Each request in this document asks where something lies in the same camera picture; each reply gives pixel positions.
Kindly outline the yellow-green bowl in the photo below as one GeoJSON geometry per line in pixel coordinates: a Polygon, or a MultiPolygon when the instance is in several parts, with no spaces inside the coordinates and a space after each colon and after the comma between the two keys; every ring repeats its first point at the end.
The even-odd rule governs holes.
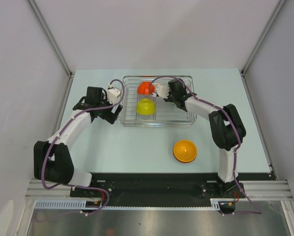
{"type": "Polygon", "coordinates": [[[140,115],[149,116],[156,112],[155,103],[147,98],[137,102],[136,112],[140,115]]]}

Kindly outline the red-orange bowl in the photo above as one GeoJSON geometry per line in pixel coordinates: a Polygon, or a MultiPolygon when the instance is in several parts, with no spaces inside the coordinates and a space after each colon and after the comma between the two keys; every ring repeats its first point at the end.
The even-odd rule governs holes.
{"type": "Polygon", "coordinates": [[[137,88],[137,94],[140,94],[140,95],[150,95],[154,93],[154,91],[155,91],[154,85],[148,81],[141,82],[137,88]]]}

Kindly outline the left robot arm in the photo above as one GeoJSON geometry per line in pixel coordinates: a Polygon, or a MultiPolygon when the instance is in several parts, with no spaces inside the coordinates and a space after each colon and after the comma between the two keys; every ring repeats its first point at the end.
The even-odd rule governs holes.
{"type": "Polygon", "coordinates": [[[74,167],[70,150],[81,133],[96,118],[114,124],[122,111],[125,89],[109,84],[107,89],[88,87],[87,93],[73,107],[67,123],[46,141],[38,141],[33,148],[34,177],[55,186],[80,186],[87,196],[98,192],[92,174],[74,167]]]}

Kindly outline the orange-yellow bowl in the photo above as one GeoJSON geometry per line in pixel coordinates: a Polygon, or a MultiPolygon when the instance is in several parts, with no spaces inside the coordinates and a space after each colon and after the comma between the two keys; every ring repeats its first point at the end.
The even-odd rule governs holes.
{"type": "Polygon", "coordinates": [[[180,140],[173,147],[173,155],[175,156],[197,156],[197,147],[190,140],[180,140]]]}

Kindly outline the wire dish rack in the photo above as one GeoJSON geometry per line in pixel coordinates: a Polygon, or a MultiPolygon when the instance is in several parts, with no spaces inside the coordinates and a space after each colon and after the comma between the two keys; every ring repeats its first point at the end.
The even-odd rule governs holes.
{"type": "Polygon", "coordinates": [[[152,97],[137,93],[137,88],[143,82],[151,82],[156,75],[123,77],[125,85],[125,96],[122,101],[123,109],[118,119],[124,126],[149,126],[149,127],[190,127],[196,121],[197,115],[185,112],[176,107],[175,104],[165,102],[163,98],[152,97]],[[152,115],[140,115],[136,112],[136,105],[143,98],[151,99],[156,111],[152,115]]]}

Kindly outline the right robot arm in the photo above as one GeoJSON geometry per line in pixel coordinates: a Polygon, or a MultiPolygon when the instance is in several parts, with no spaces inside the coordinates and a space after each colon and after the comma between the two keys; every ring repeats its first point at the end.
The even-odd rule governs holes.
{"type": "Polygon", "coordinates": [[[238,111],[233,104],[219,107],[200,99],[182,79],[174,76],[170,78],[169,92],[164,100],[209,122],[212,139],[220,154],[216,191],[221,197],[228,197],[234,192],[235,187],[239,186],[236,169],[237,151],[246,136],[246,129],[238,111]]]}

